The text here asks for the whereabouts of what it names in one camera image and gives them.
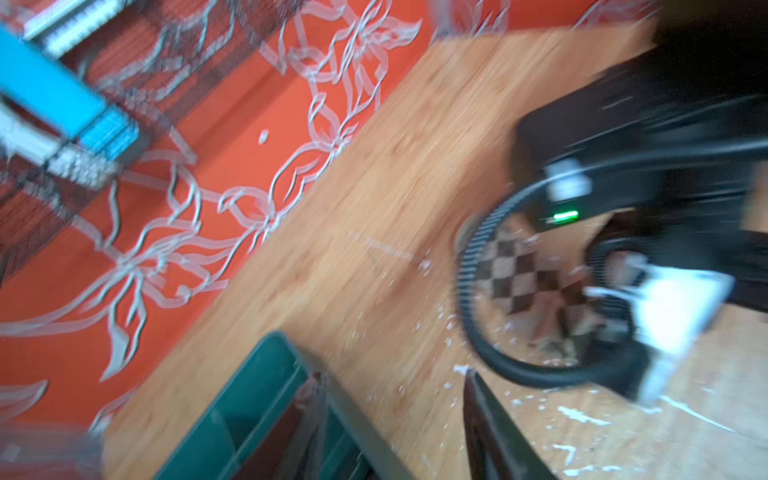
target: white paint splatter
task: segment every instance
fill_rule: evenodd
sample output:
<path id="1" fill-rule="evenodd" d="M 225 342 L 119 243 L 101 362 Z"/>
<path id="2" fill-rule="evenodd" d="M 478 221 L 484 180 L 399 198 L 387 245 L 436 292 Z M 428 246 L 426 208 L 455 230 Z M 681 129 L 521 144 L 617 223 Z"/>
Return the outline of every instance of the white paint splatter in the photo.
<path id="1" fill-rule="evenodd" d="M 640 410 L 642 410 L 642 411 L 643 411 L 643 413 L 644 413 L 644 414 L 646 414 L 646 415 L 656 415 L 657 413 L 662 413 L 662 412 L 663 412 L 663 410 L 661 409 L 661 407 L 653 407 L 652 409 L 647 409 L 647 408 L 645 408 L 645 407 L 641 407 L 641 406 L 639 406 L 639 405 L 638 405 L 637 407 L 638 407 Z"/>
<path id="2" fill-rule="evenodd" d="M 582 472 L 594 472 L 594 465 L 587 465 L 586 467 L 576 468 L 572 470 L 563 470 L 563 473 L 567 477 L 578 477 L 578 474 Z"/>
<path id="3" fill-rule="evenodd" d="M 427 458 L 427 455 L 424 455 L 422 453 L 422 462 L 424 462 L 424 465 L 427 465 L 429 467 L 430 472 L 432 472 L 432 477 L 437 478 L 437 470 L 435 470 L 435 467 L 432 466 L 431 463 L 429 463 L 429 458 Z"/>
<path id="4" fill-rule="evenodd" d="M 727 430 L 728 432 L 736 433 L 736 430 L 726 427 L 725 425 L 721 425 L 720 423 L 715 422 L 714 420 L 710 420 L 704 415 L 701 415 L 699 412 L 694 412 L 690 409 L 687 403 L 678 402 L 677 400 L 672 400 L 670 397 L 666 395 L 662 395 L 659 397 L 660 399 L 664 400 L 666 403 L 669 403 L 676 409 L 680 409 L 683 412 L 686 412 L 688 415 L 692 415 L 696 417 L 697 419 L 704 420 L 707 423 L 711 423 L 712 425 L 715 425 L 716 427 L 720 427 L 723 430 Z"/>
<path id="5" fill-rule="evenodd" d="M 574 461 L 574 455 L 576 455 L 576 447 L 573 445 L 553 445 L 553 449 L 565 450 L 568 452 L 568 457 L 565 459 L 565 466 L 569 466 Z"/>
<path id="6" fill-rule="evenodd" d="M 558 410 L 562 412 L 563 415 L 567 416 L 569 419 L 576 420 L 577 422 L 594 423 L 597 426 L 606 426 L 606 425 L 613 424 L 613 422 L 606 422 L 605 420 L 593 419 L 592 417 L 584 414 L 584 412 L 579 412 L 577 409 L 569 409 L 564 406 L 559 406 Z"/>
<path id="7" fill-rule="evenodd" d="M 469 365 L 454 365 L 453 371 L 456 373 L 461 373 L 463 376 L 467 376 L 467 372 L 469 371 Z"/>

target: wooden table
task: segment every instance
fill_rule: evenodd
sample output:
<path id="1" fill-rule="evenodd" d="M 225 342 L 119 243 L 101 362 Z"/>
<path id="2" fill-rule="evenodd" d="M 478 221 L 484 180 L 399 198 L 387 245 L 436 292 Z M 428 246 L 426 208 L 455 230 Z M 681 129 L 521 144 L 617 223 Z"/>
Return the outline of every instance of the wooden table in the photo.
<path id="1" fill-rule="evenodd" d="M 469 478 L 457 365 L 482 372 L 563 478 L 766 478 L 765 316 L 728 306 L 668 391 L 735 432 L 670 403 L 643 412 L 595 386 L 544 393 L 503 381 L 467 350 L 453 316 L 453 234 L 509 191 L 516 120 L 647 48 L 649 32 L 435 44 L 120 412 L 107 431 L 108 478 L 151 478 L 273 329 L 324 358 L 417 478 Z M 751 221 L 768 227 L 759 209 Z M 548 233 L 545 249 L 575 265 L 599 223 Z M 507 348 L 509 333 L 492 335 Z M 555 445 L 576 448 L 568 467 Z"/>

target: black cable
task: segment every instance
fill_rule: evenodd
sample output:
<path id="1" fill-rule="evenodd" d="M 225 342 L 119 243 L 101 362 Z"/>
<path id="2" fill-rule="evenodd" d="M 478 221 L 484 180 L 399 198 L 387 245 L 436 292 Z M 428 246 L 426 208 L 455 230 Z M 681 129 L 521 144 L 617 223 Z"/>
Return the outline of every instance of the black cable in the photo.
<path id="1" fill-rule="evenodd" d="M 599 362 L 565 368 L 531 365 L 506 356 L 485 339 L 475 323 L 475 277 L 480 254 L 495 230 L 510 215 L 520 211 L 534 195 L 540 194 L 550 183 L 574 174 L 608 174 L 617 170 L 670 170 L 674 168 L 703 167 L 734 160 L 754 161 L 756 156 L 768 154 L 768 138 L 748 137 L 737 141 L 714 141 L 627 151 L 617 156 L 595 161 L 579 172 L 559 174 L 528 185 L 504 199 L 480 223 L 462 252 L 456 280 L 458 312 L 462 316 L 464 331 L 478 356 L 500 376 L 519 385 L 538 388 L 579 385 L 586 382 L 602 383 L 626 371 L 643 352 L 640 343 L 629 339 L 613 355 Z"/>

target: black device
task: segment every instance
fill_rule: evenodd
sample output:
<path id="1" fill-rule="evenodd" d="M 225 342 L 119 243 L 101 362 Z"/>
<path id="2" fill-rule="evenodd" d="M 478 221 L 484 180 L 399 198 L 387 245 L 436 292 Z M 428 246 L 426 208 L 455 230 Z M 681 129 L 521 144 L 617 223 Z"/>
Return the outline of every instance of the black device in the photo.
<path id="1" fill-rule="evenodd" d="M 768 4 L 668 1 L 654 40 L 655 48 L 520 120 L 511 168 L 527 186 L 491 212 L 462 255 L 458 304 L 468 339 L 514 382 L 597 382 L 651 403 L 690 346 L 685 337 L 722 301 L 768 312 L 768 235 L 741 229 L 753 171 L 768 159 Z M 530 366 L 495 351 L 472 317 L 476 260 L 493 230 L 517 212 L 544 231 L 619 209 L 631 210 L 615 214 L 584 252 L 600 287 L 593 291 L 604 296 L 598 308 L 611 321 L 585 343 L 580 366 Z M 606 274 L 618 250 L 641 253 L 649 266 L 623 292 Z M 664 308 L 646 301 L 664 299 L 679 315 L 662 285 L 679 287 L 690 307 L 690 318 L 669 322 L 682 330 L 666 345 L 649 332 L 664 328 L 649 317 Z M 637 292 L 646 296 L 640 306 Z"/>

